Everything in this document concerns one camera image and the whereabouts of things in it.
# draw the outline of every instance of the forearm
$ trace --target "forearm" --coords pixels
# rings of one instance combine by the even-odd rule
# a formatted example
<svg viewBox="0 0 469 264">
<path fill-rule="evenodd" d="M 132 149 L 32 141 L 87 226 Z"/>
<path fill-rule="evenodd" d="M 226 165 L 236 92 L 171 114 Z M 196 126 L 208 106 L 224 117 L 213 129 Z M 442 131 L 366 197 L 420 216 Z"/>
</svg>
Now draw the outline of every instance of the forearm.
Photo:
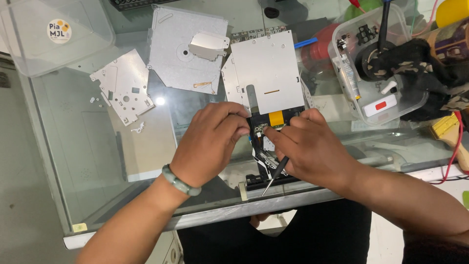
<svg viewBox="0 0 469 264">
<path fill-rule="evenodd" d="M 360 167 L 338 194 L 406 231 L 454 236 L 469 230 L 469 212 L 450 194 L 412 176 Z"/>
<path fill-rule="evenodd" d="M 76 263 L 145 263 L 163 228 L 187 198 L 160 175 L 96 232 Z"/>
</svg>

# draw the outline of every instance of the white floor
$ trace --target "white floor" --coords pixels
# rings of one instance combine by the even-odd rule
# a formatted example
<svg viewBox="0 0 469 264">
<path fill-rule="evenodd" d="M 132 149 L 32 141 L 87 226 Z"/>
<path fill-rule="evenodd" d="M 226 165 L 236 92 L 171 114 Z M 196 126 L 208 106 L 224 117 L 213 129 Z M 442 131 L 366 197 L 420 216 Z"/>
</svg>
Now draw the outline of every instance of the white floor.
<svg viewBox="0 0 469 264">
<path fill-rule="evenodd" d="M 469 180 L 450 181 L 438 188 L 456 197 L 462 203 L 462 192 L 469 191 Z M 296 210 L 283 213 L 287 223 L 295 215 Z M 269 216 L 261 222 L 259 230 L 281 227 L 278 216 Z M 383 217 L 373 213 L 371 218 L 370 250 L 368 251 L 368 264 L 397 264 L 402 262 L 404 240 L 400 228 L 391 224 Z"/>
</svg>

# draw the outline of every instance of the green object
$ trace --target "green object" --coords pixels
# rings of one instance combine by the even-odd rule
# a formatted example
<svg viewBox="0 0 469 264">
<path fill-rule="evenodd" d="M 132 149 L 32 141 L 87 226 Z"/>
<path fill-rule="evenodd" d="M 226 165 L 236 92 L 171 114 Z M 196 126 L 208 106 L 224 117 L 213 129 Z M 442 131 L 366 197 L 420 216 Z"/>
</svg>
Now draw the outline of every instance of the green object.
<svg viewBox="0 0 469 264">
<path fill-rule="evenodd" d="M 412 33 L 414 33 L 414 24 L 415 24 L 415 17 L 417 16 L 417 0 L 415 0 L 415 8 L 414 8 L 414 18 L 412 18 L 412 26 L 410 27 L 410 35 L 412 36 Z"/>
<path fill-rule="evenodd" d="M 469 209 L 469 191 L 464 191 L 462 193 L 462 203 L 467 209 Z"/>
<path fill-rule="evenodd" d="M 382 0 L 358 0 L 358 2 L 365 12 L 370 12 L 373 9 L 383 6 Z M 363 12 L 360 9 L 356 8 L 354 5 L 350 5 L 345 11 L 344 20 L 349 21 L 361 15 L 363 15 Z"/>
</svg>

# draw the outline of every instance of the screwdriver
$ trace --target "screwdriver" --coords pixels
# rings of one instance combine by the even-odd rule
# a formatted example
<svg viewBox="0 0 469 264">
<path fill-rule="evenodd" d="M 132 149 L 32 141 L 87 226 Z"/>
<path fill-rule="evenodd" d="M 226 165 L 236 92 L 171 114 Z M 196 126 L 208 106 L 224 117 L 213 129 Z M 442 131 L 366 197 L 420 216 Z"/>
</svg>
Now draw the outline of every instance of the screwdriver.
<svg viewBox="0 0 469 264">
<path fill-rule="evenodd" d="M 282 173 L 283 169 L 284 169 L 285 166 L 287 165 L 288 160 L 289 160 L 289 158 L 288 158 L 287 156 L 283 157 L 282 161 L 279 163 L 279 166 L 278 166 L 278 167 L 275 169 L 275 171 L 273 172 L 272 179 L 270 180 L 269 185 L 267 185 L 267 188 L 265 188 L 264 193 L 262 193 L 262 196 L 264 196 L 265 192 L 267 192 L 267 190 L 269 189 L 269 187 L 270 187 L 270 185 L 272 184 L 272 182 L 273 182 L 278 176 L 280 176 L 280 174 Z"/>
</svg>

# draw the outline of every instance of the pia mjl sticker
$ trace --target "pia mjl sticker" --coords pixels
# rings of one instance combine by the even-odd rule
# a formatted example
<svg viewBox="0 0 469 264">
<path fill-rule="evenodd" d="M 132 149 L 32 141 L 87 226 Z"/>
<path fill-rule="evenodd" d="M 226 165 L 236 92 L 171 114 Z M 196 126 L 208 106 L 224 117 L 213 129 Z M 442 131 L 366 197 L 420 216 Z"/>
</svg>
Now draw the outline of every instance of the pia mjl sticker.
<svg viewBox="0 0 469 264">
<path fill-rule="evenodd" d="M 47 35 L 57 43 L 64 44 L 72 37 L 72 28 L 63 19 L 54 19 L 47 25 Z"/>
</svg>

